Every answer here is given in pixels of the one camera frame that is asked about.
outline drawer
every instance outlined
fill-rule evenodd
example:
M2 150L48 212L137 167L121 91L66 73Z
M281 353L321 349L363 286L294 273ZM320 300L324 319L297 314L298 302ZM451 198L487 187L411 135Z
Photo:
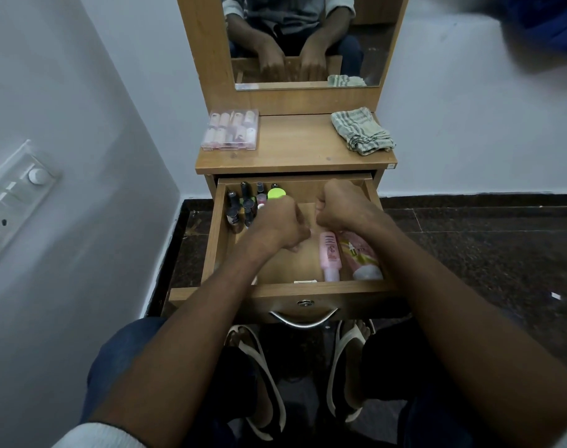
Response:
M256 194L257 182L263 182L265 188L271 188L272 183L279 184L287 195L295 199L310 228L314 230L311 238L300 244L297 253L281 250L265 264L258 274L257 284L251 286L248 297L240 307L236 323L277 322L277 318L270 312L277 312L296 323L314 322L336 308L338 310L333 319L394 317L405 313L405 302L400 298L397 287L384 268L384 280L354 281L342 258L344 264L340 271L340 281L323 281L319 262L319 233L324 229L315 222L314 208L316 195L332 178L352 181L374 205L381 208L370 174L219 179L202 281L209 278L220 266L236 241L246 232L243 230L237 235L232 233L225 219L225 211L229 207L227 192L234 190L240 195L240 183L243 181L251 185L253 194ZM310 279L317 279L318 282L294 284L294 281ZM169 301L180 306L195 290L196 288L173 288Z

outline green striped towel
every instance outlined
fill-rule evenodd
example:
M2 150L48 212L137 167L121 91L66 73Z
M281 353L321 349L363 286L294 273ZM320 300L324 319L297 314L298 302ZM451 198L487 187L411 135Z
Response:
M327 86L366 86L366 83L360 77L330 75L327 77Z
M337 133L346 139L348 149L360 155L369 155L380 149L389 151L395 147L389 132L377 124L366 107L331 113L331 121Z

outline foot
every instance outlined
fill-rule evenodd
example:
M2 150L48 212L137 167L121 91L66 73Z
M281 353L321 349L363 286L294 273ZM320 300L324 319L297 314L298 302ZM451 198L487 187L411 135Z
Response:
M240 341L242 341L244 344L258 351L258 346L256 346L254 341L252 340L252 336L250 335L250 332L247 331L244 327L240 327L238 333L232 331L229 334L227 344L229 346L237 347ZM250 361L252 361L252 366L255 368L257 372L257 380L258 380L257 410L250 417L250 421L252 421L252 423L258 429L260 429L267 426L273 419L273 405L271 400L269 399L269 394L267 392L267 386L265 384L265 381L262 379L261 367L259 367L258 363L254 361L252 358L250 359Z
M344 336L354 327L354 322L360 329L364 339L368 339L371 335L369 327L361 320L345 321L341 327L340 336ZM364 403L364 395L360 381L360 359L362 357L363 344L360 340L354 338L346 346L346 383L344 384L344 396L346 402L351 408L362 408Z

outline wooden vanity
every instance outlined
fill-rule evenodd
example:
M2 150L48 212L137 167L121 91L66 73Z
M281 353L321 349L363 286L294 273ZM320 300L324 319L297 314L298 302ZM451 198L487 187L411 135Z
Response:
M368 156L347 149L331 123L331 113L368 107L374 111L395 45L407 0L401 1L396 31L379 86L359 88L280 89L237 91L227 48L220 0L178 0L188 40L200 77L208 111L257 109L260 113L256 150L203 151L196 172L206 178L215 200L202 281L219 268L240 236L225 219L227 192L240 194L240 183L248 182L256 194L257 182L266 188L279 184L304 213L313 236L297 253L276 254L259 272L236 317L236 323L272 323L285 320L299 328L315 326L329 317L370 318L389 316L403 300L389 274L381 281L354 281L344 264L339 282L324 282L319 263L318 234L314 219L316 195L330 179L347 179L362 189L377 207L377 187L385 170L396 168L393 152ZM318 282L294 284L317 279ZM173 288L169 301L180 306L196 288Z

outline metal handle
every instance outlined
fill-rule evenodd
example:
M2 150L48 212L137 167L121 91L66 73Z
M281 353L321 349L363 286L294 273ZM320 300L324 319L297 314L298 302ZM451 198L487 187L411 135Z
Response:
M335 308L332 309L331 311L329 311L329 313L327 314L327 316L325 316L324 318L322 318L321 320L317 321L317 322L313 322L310 324L297 324L295 322L292 321L288 321L286 318L284 318L283 316L281 316L278 312L276 311L270 311L269 314L271 314L272 316L275 316L277 319L279 319L282 323L289 325L290 327L293 327L295 329L313 329L315 327L317 327L318 325L324 323L327 319L329 319L330 317L332 317L336 311L339 310L339 308Z

